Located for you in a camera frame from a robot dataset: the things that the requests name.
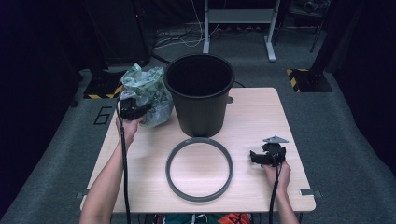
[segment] gray ring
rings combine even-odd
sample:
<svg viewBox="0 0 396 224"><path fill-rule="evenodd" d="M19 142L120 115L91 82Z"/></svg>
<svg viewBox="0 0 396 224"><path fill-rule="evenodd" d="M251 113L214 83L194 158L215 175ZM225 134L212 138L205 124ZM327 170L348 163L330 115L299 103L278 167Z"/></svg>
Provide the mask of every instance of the gray ring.
<svg viewBox="0 0 396 224"><path fill-rule="evenodd" d="M170 175L170 168L171 168L173 158L176 156L176 154L183 147L186 147L186 146L194 144L194 143L206 143L213 147L218 148L224 154L225 158L227 159L228 167L230 170L227 182L224 184L224 186L221 187L221 189L216 191L215 193L204 196L204 197L195 197L195 196L190 196L186 193L183 193L175 186L175 184L172 181L171 175ZM209 202L209 201L213 201L213 200L217 199L230 186L231 179L233 178L233 159L231 158L231 155L227 151L227 149L219 142L217 142L213 139L210 139L210 138L193 137L193 138L185 140L185 141L179 143L177 146L175 146L175 148L172 150L171 154L169 155L168 160L166 161L165 172L166 172L166 180L168 181L169 186L171 187L172 191L175 194L177 194L180 198L185 199L190 202L204 203L204 202Z"/></svg>

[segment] person's right arm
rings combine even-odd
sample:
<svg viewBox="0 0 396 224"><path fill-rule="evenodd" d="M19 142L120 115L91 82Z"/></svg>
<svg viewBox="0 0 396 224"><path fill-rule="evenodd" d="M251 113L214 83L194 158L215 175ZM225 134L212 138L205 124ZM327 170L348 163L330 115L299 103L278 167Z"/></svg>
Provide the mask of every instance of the person's right arm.
<svg viewBox="0 0 396 224"><path fill-rule="evenodd" d="M265 173L267 174L268 183L273 188L276 181L276 168L263 165ZM288 195L288 185L290 182L291 169L286 161L282 163L282 170L279 175L278 185L276 190L276 202L279 212L279 219L281 224L298 224L299 221L295 216L291 207Z"/></svg>

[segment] table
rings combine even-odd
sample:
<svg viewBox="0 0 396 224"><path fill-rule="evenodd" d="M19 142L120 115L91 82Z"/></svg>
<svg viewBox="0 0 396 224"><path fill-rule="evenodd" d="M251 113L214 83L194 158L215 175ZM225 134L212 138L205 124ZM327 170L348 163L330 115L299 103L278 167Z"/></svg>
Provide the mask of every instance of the table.
<svg viewBox="0 0 396 224"><path fill-rule="evenodd" d="M272 9L209 9L205 0L205 42L203 53L209 52L209 23L269 23L269 34L264 37L270 62L276 60L272 36L275 29L280 0L276 0Z"/></svg>
<svg viewBox="0 0 396 224"><path fill-rule="evenodd" d="M129 149L128 192L132 213L268 212L272 189L264 170L250 161L249 151L262 153L262 139L274 135L289 140L281 145L286 147L286 158L292 170L288 193L293 210L308 212L315 209L314 198L299 193L299 189L310 187L276 90L236 88L230 89L229 95L233 103L227 105L222 129L212 137L223 144L233 158L233 180L224 194L211 202L193 203L181 199L170 189L165 177L167 157L178 143L189 139L180 130L174 110L165 124L155 128L139 127ZM115 118L109 126L88 189L118 142ZM171 176L185 193L205 196L225 183L228 163L215 147L191 145L175 156ZM114 213L123 212L121 184Z"/></svg>

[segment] hand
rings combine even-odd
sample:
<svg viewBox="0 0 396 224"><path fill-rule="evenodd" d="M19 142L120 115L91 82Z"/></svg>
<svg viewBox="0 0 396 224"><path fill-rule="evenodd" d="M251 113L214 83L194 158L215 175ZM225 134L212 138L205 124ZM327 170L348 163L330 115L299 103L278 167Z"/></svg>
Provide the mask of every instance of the hand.
<svg viewBox="0 0 396 224"><path fill-rule="evenodd" d="M143 119L145 119L145 116L142 116L142 117L140 117L138 119L134 119L134 120L124 119L122 121L122 126L124 128L124 136L125 136L125 146L127 149L134 141L134 134L137 131L137 126L138 126L139 122L142 121ZM117 130L119 131L119 138L121 141L119 118L116 119L116 124L117 124Z"/></svg>
<svg viewBox="0 0 396 224"><path fill-rule="evenodd" d="M268 183L273 188L276 181L276 168L270 165L262 165L262 168L264 168L265 173L267 174ZM277 167L277 169L278 171L281 170L281 172L278 179L279 182L277 185L276 194L278 193L287 194L288 185L290 182L290 173L291 173L289 164L286 161L284 161Z"/></svg>

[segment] plastic bag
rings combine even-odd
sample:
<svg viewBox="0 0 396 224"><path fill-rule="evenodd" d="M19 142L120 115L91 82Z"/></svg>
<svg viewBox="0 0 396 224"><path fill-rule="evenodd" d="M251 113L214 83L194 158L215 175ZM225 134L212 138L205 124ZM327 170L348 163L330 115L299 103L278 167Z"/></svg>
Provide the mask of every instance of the plastic bag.
<svg viewBox="0 0 396 224"><path fill-rule="evenodd" d="M172 95L163 85L163 68L154 67L143 72L138 64L132 66L121 78L124 91L120 99L135 98L137 106L151 104L141 124L155 127L166 122L173 110Z"/></svg>

